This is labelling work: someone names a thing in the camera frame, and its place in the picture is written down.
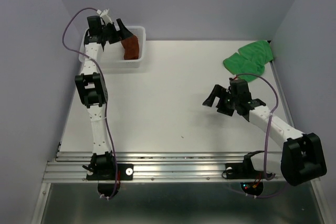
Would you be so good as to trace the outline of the brown towel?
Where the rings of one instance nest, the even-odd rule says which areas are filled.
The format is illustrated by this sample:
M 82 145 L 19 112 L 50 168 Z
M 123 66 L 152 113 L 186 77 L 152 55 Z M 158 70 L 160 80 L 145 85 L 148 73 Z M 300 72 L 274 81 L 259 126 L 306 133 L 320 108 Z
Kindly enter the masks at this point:
M 121 41 L 124 48 L 124 60 L 137 60 L 139 58 L 139 41 L 135 35 Z

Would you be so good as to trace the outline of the green towel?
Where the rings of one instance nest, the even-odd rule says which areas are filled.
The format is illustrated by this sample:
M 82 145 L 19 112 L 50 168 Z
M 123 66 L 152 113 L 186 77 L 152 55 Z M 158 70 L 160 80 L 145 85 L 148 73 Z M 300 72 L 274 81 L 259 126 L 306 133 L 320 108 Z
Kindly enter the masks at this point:
M 224 59 L 224 67 L 233 75 L 241 74 L 239 79 L 252 82 L 257 79 L 255 76 L 246 75 L 246 73 L 263 75 L 265 65 L 274 59 L 269 42 L 259 40 L 249 43 L 238 49 L 230 57 Z

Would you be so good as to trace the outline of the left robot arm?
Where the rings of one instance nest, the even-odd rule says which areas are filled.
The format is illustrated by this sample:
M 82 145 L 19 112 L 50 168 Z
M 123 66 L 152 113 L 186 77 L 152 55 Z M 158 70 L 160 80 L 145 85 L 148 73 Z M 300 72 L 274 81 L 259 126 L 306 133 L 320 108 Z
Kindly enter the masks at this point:
M 75 76 L 81 103 L 90 117 L 93 135 L 92 157 L 87 170 L 87 180 L 132 180 L 133 164 L 117 164 L 107 119 L 108 91 L 98 60 L 107 45 L 115 44 L 133 34 L 121 19 L 109 23 L 99 16 L 87 18 L 89 28 L 84 36 L 83 68 Z

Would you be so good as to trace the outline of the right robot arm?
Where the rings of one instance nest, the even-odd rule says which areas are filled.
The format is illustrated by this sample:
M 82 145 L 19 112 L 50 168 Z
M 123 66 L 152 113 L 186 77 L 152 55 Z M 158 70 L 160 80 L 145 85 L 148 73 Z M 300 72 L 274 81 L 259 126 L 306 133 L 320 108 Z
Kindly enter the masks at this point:
M 244 155 L 239 163 L 227 163 L 224 178 L 271 179 L 278 175 L 291 186 L 298 186 L 327 173 L 320 138 L 292 127 L 276 116 L 265 102 L 253 99 L 245 80 L 231 79 L 229 88 L 215 85 L 203 105 L 211 107 L 216 98 L 219 99 L 216 105 L 218 113 L 228 116 L 237 113 L 260 128 L 266 140 L 273 140 L 281 148 L 278 154 L 254 151 Z

